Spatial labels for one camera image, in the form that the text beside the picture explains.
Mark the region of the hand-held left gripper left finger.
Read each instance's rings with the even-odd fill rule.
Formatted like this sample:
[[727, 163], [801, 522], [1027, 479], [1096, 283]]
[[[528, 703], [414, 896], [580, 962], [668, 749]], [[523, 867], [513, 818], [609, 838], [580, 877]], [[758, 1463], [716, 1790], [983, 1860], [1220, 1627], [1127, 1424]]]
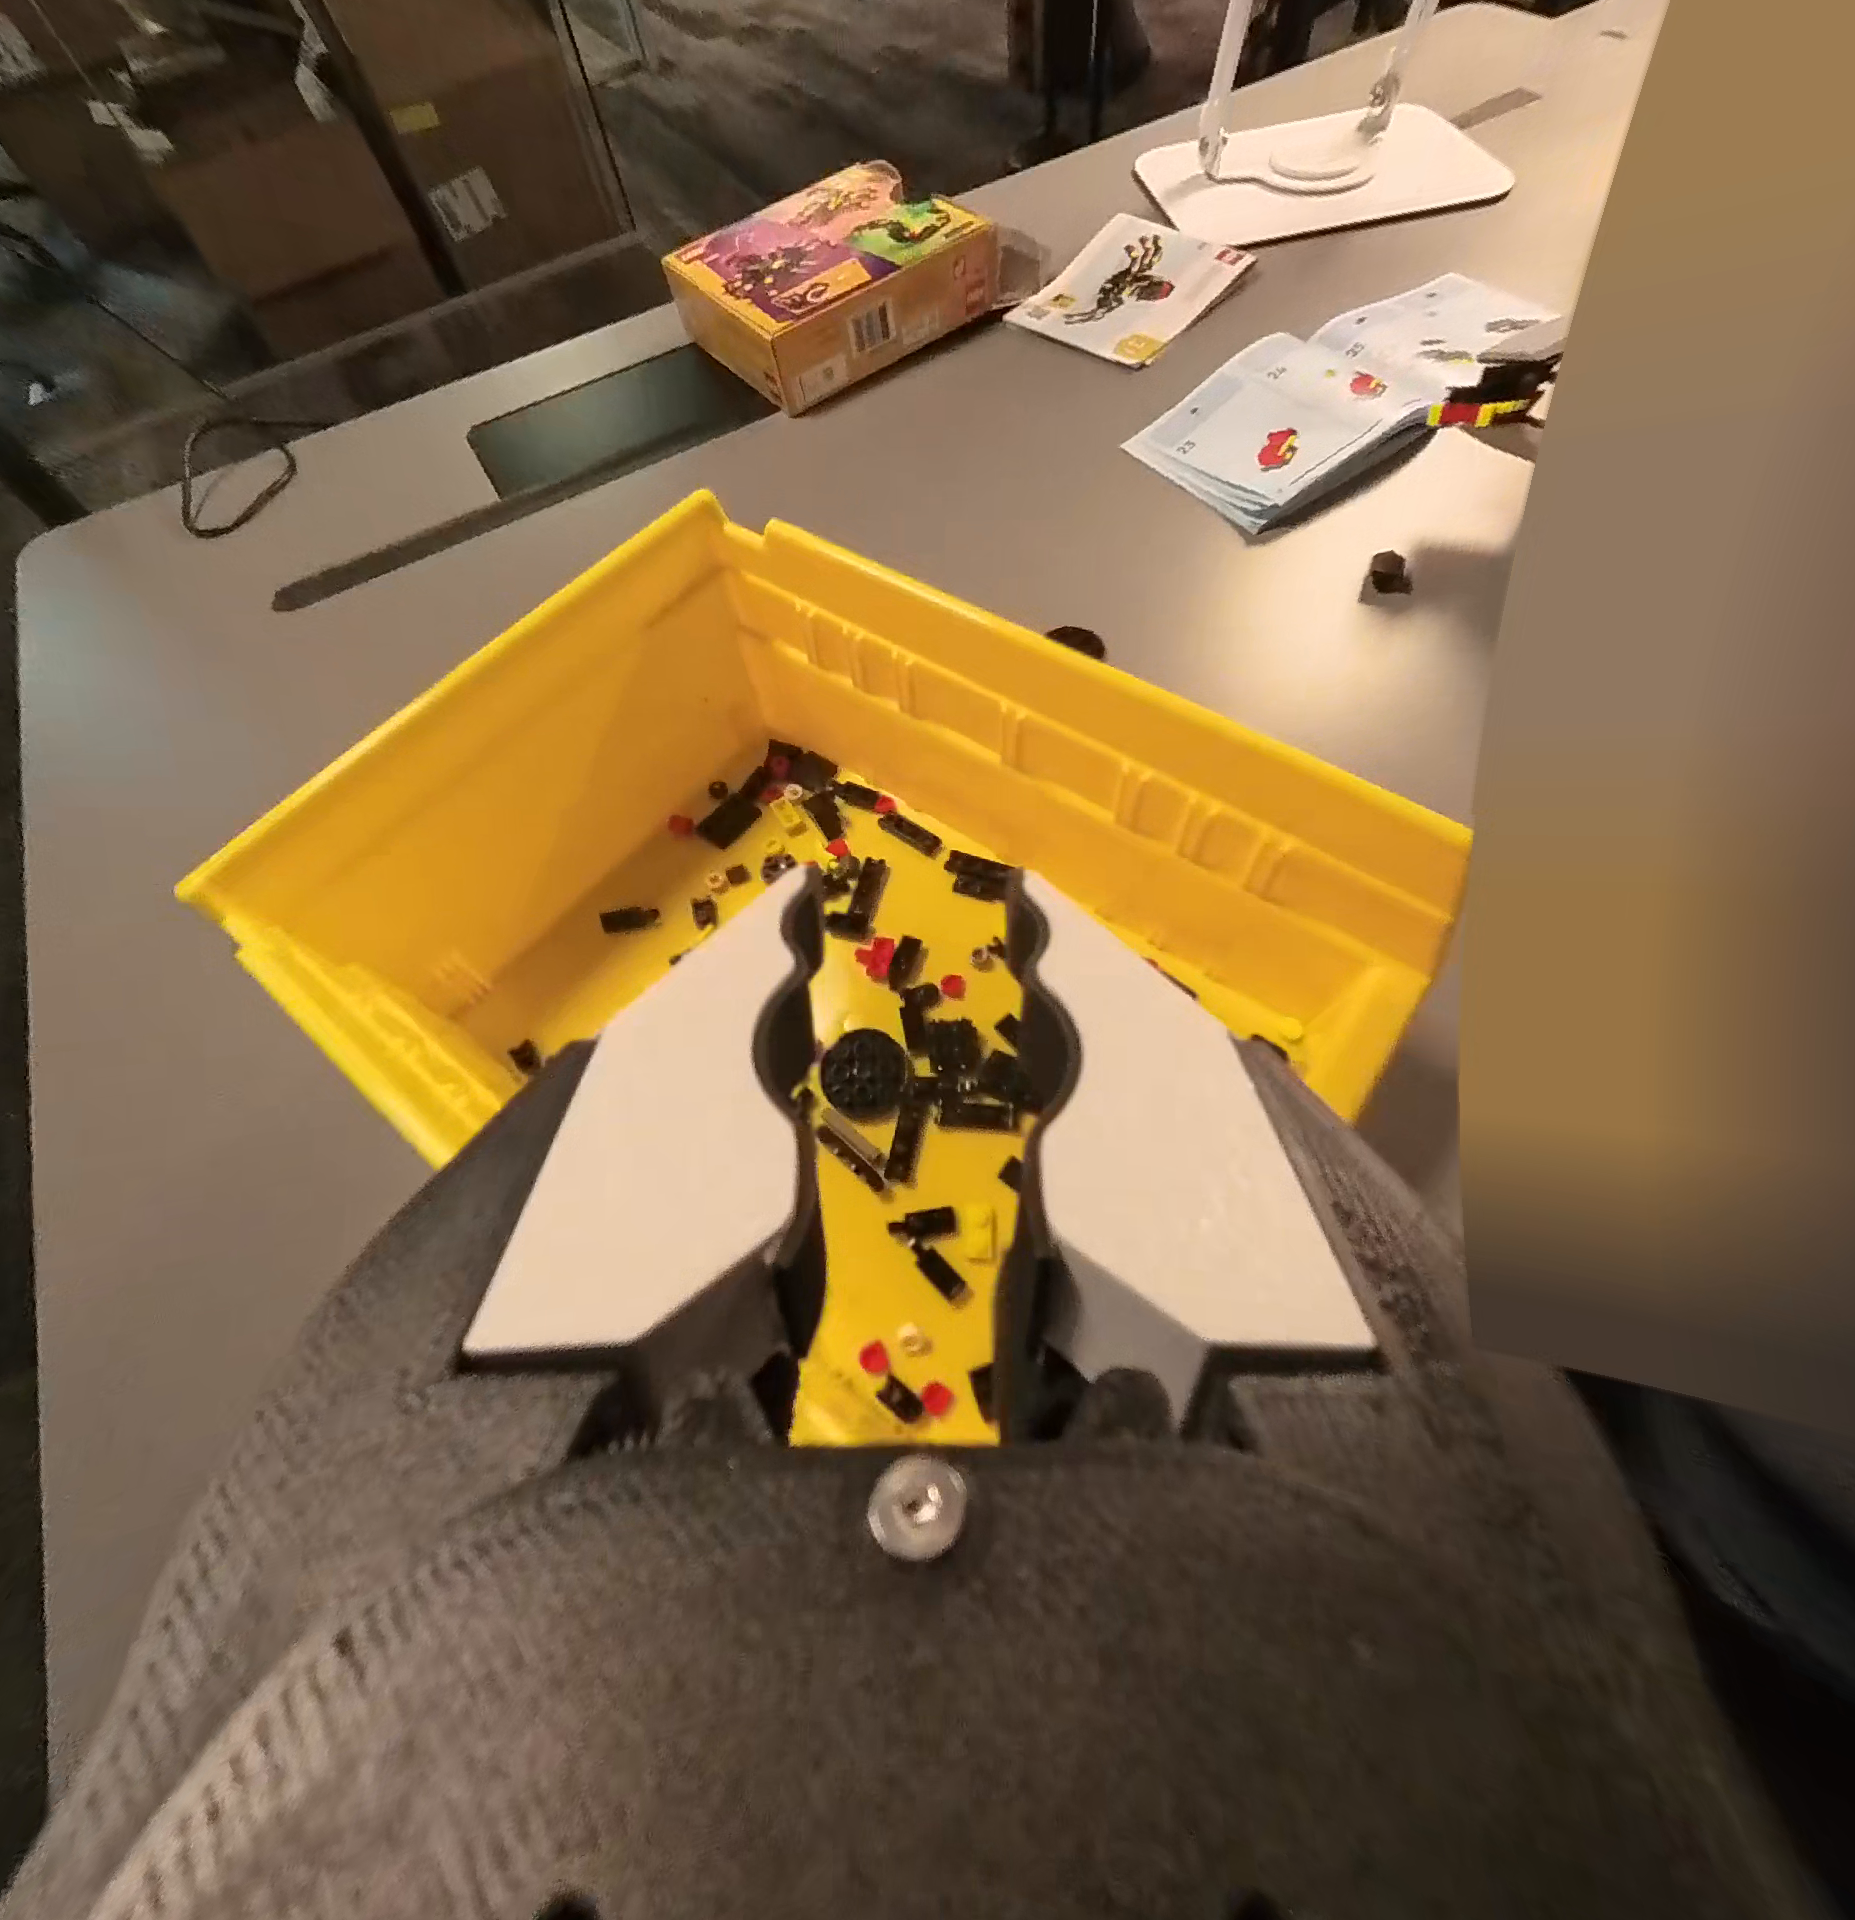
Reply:
[[470, 1369], [585, 1360], [757, 1373], [826, 1302], [817, 1057], [822, 888], [778, 877], [613, 1014], [460, 1345]]

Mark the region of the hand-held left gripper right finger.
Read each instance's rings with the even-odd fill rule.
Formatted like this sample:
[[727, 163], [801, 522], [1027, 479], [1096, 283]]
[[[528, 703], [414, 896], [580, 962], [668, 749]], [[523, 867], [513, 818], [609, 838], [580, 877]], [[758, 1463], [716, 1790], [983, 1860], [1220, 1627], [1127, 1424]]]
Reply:
[[1040, 1085], [1016, 1332], [1075, 1373], [1335, 1373], [1379, 1338], [1347, 1239], [1252, 1047], [1038, 874], [1016, 877], [1020, 1053]]

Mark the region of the pile of lego pieces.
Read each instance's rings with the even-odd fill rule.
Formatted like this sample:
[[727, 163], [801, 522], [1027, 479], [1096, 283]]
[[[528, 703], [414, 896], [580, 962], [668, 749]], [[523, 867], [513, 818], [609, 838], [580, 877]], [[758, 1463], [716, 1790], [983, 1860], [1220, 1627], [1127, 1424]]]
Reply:
[[[826, 1304], [790, 1439], [990, 1444], [995, 1307], [1038, 1117], [1006, 865], [891, 779], [773, 739], [757, 768], [674, 804], [585, 915], [616, 952], [613, 986], [633, 989], [801, 867], [822, 888], [817, 1057], [796, 1102], [817, 1148]], [[887, 1120], [848, 1120], [818, 1095], [818, 1059], [848, 1027], [910, 1053], [914, 1085]]]

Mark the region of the yellow plastic bin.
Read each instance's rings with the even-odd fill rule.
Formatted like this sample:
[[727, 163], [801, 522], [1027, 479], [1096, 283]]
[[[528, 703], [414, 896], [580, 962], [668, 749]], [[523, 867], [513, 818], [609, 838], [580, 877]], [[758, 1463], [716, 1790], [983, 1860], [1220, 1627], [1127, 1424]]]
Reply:
[[387, 721], [177, 895], [433, 1167], [619, 989], [585, 909], [787, 739], [1057, 884], [1361, 1115], [1473, 833], [1207, 707], [699, 492]]

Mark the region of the long black red lego tail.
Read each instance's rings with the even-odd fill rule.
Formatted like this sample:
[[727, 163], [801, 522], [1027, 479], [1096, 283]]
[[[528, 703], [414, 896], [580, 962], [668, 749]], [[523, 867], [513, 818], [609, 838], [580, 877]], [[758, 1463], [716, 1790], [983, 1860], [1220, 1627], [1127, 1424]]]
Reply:
[[1551, 395], [1562, 356], [1562, 348], [1485, 355], [1475, 383], [1427, 409], [1429, 430], [1487, 430], [1528, 419]]

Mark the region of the orange cardboard lego box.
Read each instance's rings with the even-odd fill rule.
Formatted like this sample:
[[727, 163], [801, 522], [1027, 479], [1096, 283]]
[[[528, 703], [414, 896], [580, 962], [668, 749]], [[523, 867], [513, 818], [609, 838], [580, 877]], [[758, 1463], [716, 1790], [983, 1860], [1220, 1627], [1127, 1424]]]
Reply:
[[786, 416], [998, 310], [995, 220], [867, 159], [662, 257], [692, 341]]

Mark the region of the open instruction booklet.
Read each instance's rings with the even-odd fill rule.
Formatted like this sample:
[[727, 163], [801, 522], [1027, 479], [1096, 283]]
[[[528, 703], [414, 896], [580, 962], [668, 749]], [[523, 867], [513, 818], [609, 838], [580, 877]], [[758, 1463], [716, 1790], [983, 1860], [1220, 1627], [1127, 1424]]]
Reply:
[[1485, 355], [1564, 351], [1565, 319], [1464, 274], [1253, 341], [1124, 444], [1245, 535], [1273, 532], [1421, 449]]

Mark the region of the closed instruction booklet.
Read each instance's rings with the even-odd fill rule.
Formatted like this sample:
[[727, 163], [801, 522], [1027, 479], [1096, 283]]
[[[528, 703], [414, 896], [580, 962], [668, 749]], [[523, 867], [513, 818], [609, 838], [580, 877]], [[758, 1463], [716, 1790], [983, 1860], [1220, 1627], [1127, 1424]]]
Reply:
[[1226, 302], [1253, 268], [1250, 248], [1116, 215], [1055, 278], [1010, 308], [1004, 323], [1116, 367], [1143, 371]]

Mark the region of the pile of cardboard boxes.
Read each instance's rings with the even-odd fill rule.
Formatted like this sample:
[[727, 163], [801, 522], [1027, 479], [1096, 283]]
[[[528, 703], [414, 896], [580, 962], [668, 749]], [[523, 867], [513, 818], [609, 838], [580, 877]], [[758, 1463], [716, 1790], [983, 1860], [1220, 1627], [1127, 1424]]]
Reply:
[[0, 2], [0, 154], [99, 252], [181, 244], [280, 356], [629, 229], [553, 4]]

